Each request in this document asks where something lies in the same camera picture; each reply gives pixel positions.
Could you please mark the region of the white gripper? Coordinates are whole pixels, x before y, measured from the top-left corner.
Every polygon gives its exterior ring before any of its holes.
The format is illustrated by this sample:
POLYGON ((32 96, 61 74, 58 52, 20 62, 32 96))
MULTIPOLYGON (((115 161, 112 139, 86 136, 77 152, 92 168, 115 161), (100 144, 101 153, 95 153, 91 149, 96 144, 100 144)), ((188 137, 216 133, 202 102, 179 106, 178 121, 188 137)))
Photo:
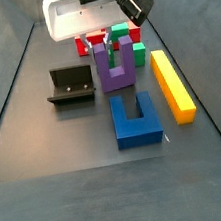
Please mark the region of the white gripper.
MULTIPOLYGON (((127 22, 127 16, 121 11, 115 0, 96 0, 80 4, 79 0, 42 0, 43 14, 50 37, 59 42, 75 36, 81 36, 85 52, 94 59, 93 45, 85 33, 104 27, 127 22)), ((104 46, 110 45, 110 30, 106 28, 104 46)))

